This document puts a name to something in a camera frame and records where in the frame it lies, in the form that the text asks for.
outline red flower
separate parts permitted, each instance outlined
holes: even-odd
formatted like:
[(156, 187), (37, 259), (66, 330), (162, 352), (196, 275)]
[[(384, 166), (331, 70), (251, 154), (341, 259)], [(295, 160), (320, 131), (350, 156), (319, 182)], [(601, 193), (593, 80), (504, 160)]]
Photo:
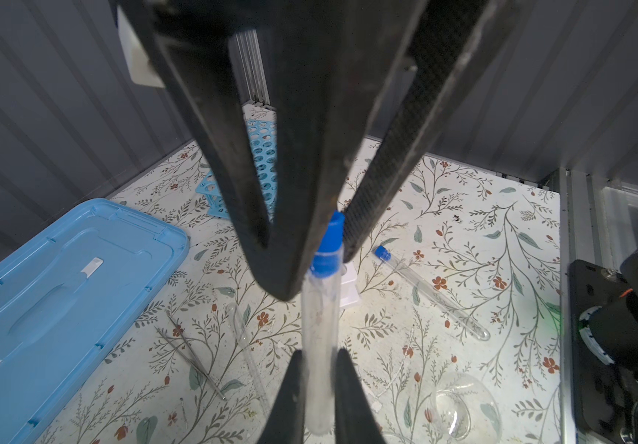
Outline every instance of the red flower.
[(506, 282), (501, 280), (501, 278), (498, 276), (495, 279), (492, 279), (492, 282), (494, 282), (494, 286), (496, 286), (497, 289), (503, 290), (506, 288)]
[(262, 328), (265, 324), (270, 322), (270, 315), (262, 312), (257, 316), (257, 320), (260, 321), (258, 324), (260, 325), (260, 328)]
[(446, 289), (448, 287), (448, 280), (442, 279), (441, 277), (436, 277), (432, 280), (434, 287), (436, 290), (438, 289)]
[(543, 365), (545, 366), (545, 368), (548, 369), (548, 373), (550, 374), (554, 374), (556, 370), (560, 370), (560, 367), (558, 367), (558, 364), (556, 364), (553, 358), (551, 357), (544, 357)]
[(116, 432), (114, 432), (114, 436), (117, 437), (118, 441), (121, 441), (122, 439), (124, 439), (127, 433), (129, 433), (129, 427), (127, 427), (126, 425), (123, 425), (120, 428), (118, 428)]

